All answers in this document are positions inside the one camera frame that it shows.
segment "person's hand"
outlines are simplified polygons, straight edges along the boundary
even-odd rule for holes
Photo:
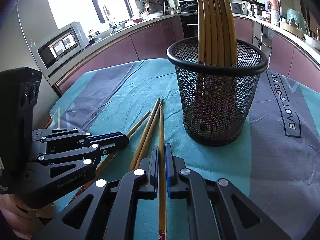
[[[31,209],[17,195],[0,195],[0,210],[12,230],[30,239],[43,227],[39,217],[52,217],[54,204],[51,203],[41,209]]]

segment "pink cabinet door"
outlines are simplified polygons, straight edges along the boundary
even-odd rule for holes
[[[169,21],[161,21],[130,34],[139,60],[167,58],[167,48],[173,43]]]
[[[65,82],[60,85],[60,90],[65,93],[82,74],[105,67],[111,67],[128,62],[137,61],[138,57],[134,50],[130,37],[127,37],[111,47],[105,49],[89,62],[76,70]]]
[[[233,17],[235,23],[237,39],[252,44],[253,21]]]
[[[272,49],[269,70],[278,72],[284,76],[289,75],[294,46],[285,38],[275,34],[272,38]]]
[[[289,77],[320,93],[320,70],[296,48]]]

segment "label sticker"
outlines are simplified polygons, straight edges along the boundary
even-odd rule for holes
[[[4,169],[4,166],[3,166],[3,163],[2,163],[2,160],[1,160],[1,156],[0,156],[0,169]]]

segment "plastic bag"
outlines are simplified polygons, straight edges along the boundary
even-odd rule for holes
[[[294,19],[294,21],[296,22],[296,25],[299,26],[299,29],[303,33],[310,36],[308,24],[307,24],[306,20],[304,19],[304,17],[299,12],[297,12],[296,10],[293,10],[293,9],[288,9],[288,12],[287,12],[287,21],[288,22],[289,22],[290,18]]]

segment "microwave oven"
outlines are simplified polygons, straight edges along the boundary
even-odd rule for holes
[[[80,22],[72,22],[31,49],[42,73],[48,77],[68,59],[89,45]]]

